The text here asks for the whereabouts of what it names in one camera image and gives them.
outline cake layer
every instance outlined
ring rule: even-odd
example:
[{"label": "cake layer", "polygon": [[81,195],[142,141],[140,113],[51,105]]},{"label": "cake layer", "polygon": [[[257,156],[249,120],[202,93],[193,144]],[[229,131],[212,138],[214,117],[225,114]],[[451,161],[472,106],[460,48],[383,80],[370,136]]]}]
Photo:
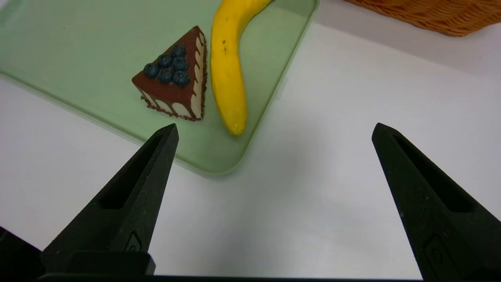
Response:
[{"label": "cake layer", "polygon": [[202,120],[207,81],[205,36],[198,26],[194,27],[163,54],[171,54],[174,46],[186,48],[186,73],[190,78],[186,86],[163,84],[159,79],[147,77],[143,71],[134,76],[132,82],[149,108],[188,120]]}]

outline blueberry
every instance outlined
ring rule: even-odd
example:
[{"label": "blueberry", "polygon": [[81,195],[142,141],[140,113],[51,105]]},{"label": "blueberry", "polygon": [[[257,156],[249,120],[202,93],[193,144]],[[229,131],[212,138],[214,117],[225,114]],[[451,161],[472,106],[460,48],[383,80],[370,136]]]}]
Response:
[{"label": "blueberry", "polygon": [[174,67],[175,71],[187,70],[188,62],[184,57],[177,57],[172,60],[172,66]]},{"label": "blueberry", "polygon": [[186,55],[186,48],[183,45],[174,45],[170,54],[172,54],[174,58],[184,57]]},{"label": "blueberry", "polygon": [[148,78],[155,78],[158,74],[158,66],[153,64],[153,63],[149,63],[149,64],[146,64],[146,66],[144,66],[144,75],[146,75],[146,77]]},{"label": "blueberry", "polygon": [[172,66],[172,57],[168,54],[160,55],[157,63],[160,68],[170,68]]},{"label": "blueberry", "polygon": [[172,82],[172,71],[170,69],[162,69],[158,72],[158,81],[163,84]]},{"label": "blueberry", "polygon": [[179,86],[186,86],[190,81],[189,76],[185,71],[176,71],[172,80]]}]

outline wicker basket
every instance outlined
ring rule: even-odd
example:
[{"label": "wicker basket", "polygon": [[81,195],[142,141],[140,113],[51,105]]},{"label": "wicker basket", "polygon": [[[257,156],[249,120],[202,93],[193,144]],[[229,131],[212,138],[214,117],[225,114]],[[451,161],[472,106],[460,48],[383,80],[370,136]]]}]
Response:
[{"label": "wicker basket", "polygon": [[466,36],[501,22],[501,0],[346,1],[450,36]]}]

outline tray rim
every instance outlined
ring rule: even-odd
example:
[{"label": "tray rim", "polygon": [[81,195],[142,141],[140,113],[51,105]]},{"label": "tray rim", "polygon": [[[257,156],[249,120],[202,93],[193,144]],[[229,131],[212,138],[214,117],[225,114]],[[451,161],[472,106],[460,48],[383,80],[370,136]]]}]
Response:
[{"label": "tray rim", "polygon": [[[197,166],[194,166],[193,164],[191,164],[189,161],[186,161],[181,155],[179,155],[176,152],[175,160],[177,162],[179,162],[184,168],[189,169],[190,171],[192,171],[196,174],[199,174],[201,176],[223,176],[223,175],[226,175],[226,174],[229,174],[229,173],[235,171],[238,167],[240,167],[240,165],[242,164],[244,159],[247,157],[247,154],[249,151],[249,146],[255,138],[256,131],[261,127],[264,116],[267,114],[268,110],[270,109],[270,106],[273,103],[273,101],[277,95],[278,90],[280,90],[282,87],[284,79],[285,79],[287,72],[292,64],[292,61],[294,60],[294,58],[296,56],[296,53],[299,49],[299,46],[301,45],[301,43],[306,35],[306,32],[308,31],[310,24],[313,21],[313,18],[318,10],[318,7],[320,5],[320,0],[311,0],[311,1],[315,2],[315,7],[313,8],[303,30],[301,31],[301,35],[300,35],[298,41],[296,42],[296,45],[294,46],[294,49],[293,49],[292,54],[289,58],[289,61],[287,62],[284,70],[282,71],[280,78],[277,80],[277,84],[276,84],[275,88],[273,89],[273,93],[271,94],[270,99],[269,99],[268,103],[266,104],[266,107],[265,107],[261,117],[259,118],[259,121],[258,121],[256,127],[252,131],[250,139],[247,142],[245,149],[244,149],[242,155],[240,156],[240,159],[238,160],[238,162],[236,162],[229,169],[226,169],[226,170],[223,170],[220,172],[208,172],[208,171],[205,171]],[[9,0],[7,5],[2,10],[0,10],[0,25],[1,24],[8,24],[9,17],[14,16],[14,15],[12,15],[12,13],[15,13],[16,10],[18,10],[17,8],[19,6],[21,6],[23,3],[25,3],[25,1]],[[38,97],[40,97],[48,102],[51,102],[51,103],[65,109],[65,110],[67,110],[68,112],[70,112],[72,114],[76,114],[77,116],[79,116],[83,119],[86,119],[86,120],[88,120],[88,121],[90,121],[90,122],[92,122],[100,127],[103,127],[104,129],[111,131],[112,133],[117,134],[125,139],[128,139],[128,140],[130,140],[138,145],[141,145],[145,142],[140,137],[136,136],[134,133],[127,130],[126,128],[122,128],[121,126],[118,126],[116,124],[113,124],[113,125],[108,124],[105,121],[101,120],[99,116],[96,116],[93,113],[86,111],[85,109],[83,109],[79,105],[76,105],[74,103],[66,101],[65,99],[62,99],[60,97],[57,97],[54,94],[52,94],[50,91],[44,90],[43,88],[40,88],[34,84],[31,84],[31,83],[29,83],[21,78],[18,78],[14,75],[11,75],[2,69],[0,69],[0,77],[7,79],[9,82],[12,82],[12,83],[16,84],[17,86],[19,86],[25,90],[28,90],[29,92],[35,94],[36,96],[38,96]]]}]

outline plastic tray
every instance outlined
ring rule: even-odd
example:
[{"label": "plastic tray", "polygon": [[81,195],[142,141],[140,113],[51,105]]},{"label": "plastic tray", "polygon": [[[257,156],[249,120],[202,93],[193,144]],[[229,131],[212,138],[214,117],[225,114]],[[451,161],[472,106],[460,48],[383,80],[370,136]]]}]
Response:
[{"label": "plastic tray", "polygon": [[0,12],[0,74],[141,142],[175,122],[177,160],[205,174],[224,174],[245,155],[318,1],[275,0],[244,31],[240,57],[248,118],[239,137],[231,136],[219,117],[210,70],[205,118],[197,122],[148,109],[131,82],[193,26],[200,26],[210,42],[218,5],[212,0],[11,0]]}]

